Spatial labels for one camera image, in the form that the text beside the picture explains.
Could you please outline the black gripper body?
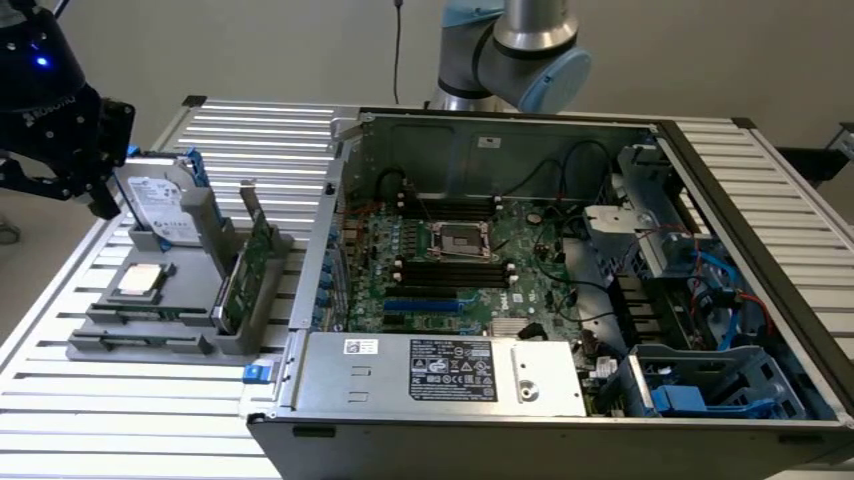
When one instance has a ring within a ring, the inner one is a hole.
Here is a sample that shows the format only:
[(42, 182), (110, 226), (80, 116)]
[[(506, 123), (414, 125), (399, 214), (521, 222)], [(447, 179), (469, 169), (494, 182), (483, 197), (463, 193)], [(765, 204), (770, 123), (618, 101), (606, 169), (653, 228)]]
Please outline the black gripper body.
[(2, 160), (30, 177), (63, 179), (76, 170), (124, 164), (135, 107), (90, 85), (46, 8), (2, 10)]

